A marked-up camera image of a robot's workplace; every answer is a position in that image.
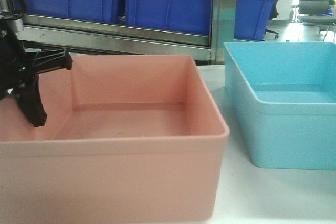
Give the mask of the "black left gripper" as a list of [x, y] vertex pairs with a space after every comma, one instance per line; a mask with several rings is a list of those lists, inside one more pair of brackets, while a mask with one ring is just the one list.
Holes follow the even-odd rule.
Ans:
[[[47, 119], [40, 97], [38, 74], [58, 69], [71, 70], [72, 63], [67, 49], [26, 53], [9, 21], [1, 19], [1, 99], [14, 88], [19, 109], [34, 127], [44, 126]], [[24, 67], [36, 75], [22, 77], [20, 71]]]

